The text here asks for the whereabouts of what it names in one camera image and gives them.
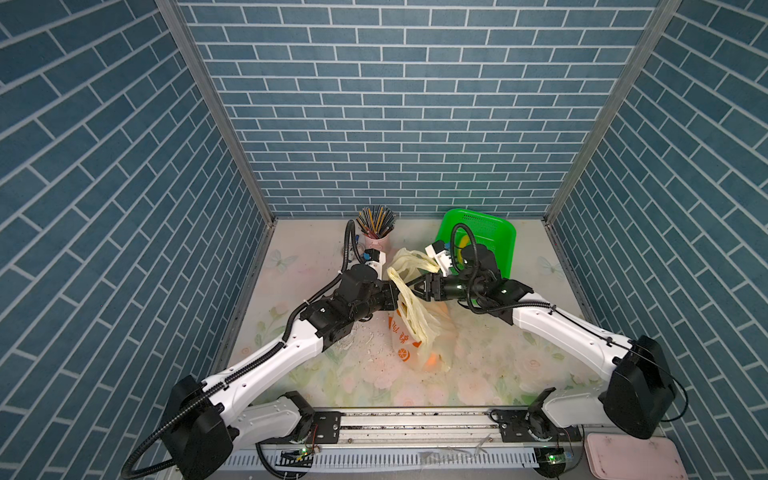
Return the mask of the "yellow printed plastic bag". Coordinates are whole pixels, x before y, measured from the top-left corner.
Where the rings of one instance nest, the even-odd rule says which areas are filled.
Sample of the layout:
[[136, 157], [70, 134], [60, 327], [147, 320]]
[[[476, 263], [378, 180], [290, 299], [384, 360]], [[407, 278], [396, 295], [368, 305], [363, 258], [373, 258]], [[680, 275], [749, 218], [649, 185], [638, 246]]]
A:
[[388, 328], [396, 356], [415, 371], [451, 369], [457, 329], [446, 302], [427, 302], [406, 284], [423, 273], [438, 273], [438, 264], [425, 253], [401, 248], [386, 273], [395, 284], [396, 310]]

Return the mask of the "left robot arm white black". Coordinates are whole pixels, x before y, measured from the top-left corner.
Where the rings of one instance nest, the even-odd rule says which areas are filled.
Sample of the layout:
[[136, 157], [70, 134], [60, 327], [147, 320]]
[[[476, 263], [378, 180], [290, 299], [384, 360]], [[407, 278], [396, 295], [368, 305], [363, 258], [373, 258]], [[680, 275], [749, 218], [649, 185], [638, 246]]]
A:
[[261, 406], [253, 401], [295, 367], [349, 335], [353, 325], [395, 307], [397, 288], [370, 261], [343, 272], [336, 290], [309, 302], [282, 337], [204, 380], [188, 375], [171, 389], [160, 436], [171, 463], [186, 479], [205, 479], [248, 443], [304, 438], [314, 413], [289, 392]]

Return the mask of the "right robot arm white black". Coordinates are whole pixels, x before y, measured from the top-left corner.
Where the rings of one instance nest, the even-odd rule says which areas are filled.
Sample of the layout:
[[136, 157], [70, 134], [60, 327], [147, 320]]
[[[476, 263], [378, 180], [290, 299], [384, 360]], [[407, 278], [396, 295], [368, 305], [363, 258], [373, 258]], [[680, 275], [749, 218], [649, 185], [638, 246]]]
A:
[[677, 397], [676, 379], [662, 347], [642, 335], [630, 339], [562, 311], [533, 288], [505, 278], [483, 245], [460, 254], [443, 241], [426, 248], [434, 269], [409, 287], [426, 301], [465, 300], [472, 312], [490, 314], [535, 334], [589, 367], [602, 384], [574, 390], [545, 389], [529, 408], [533, 435], [555, 427], [613, 425], [639, 439], [650, 438]]

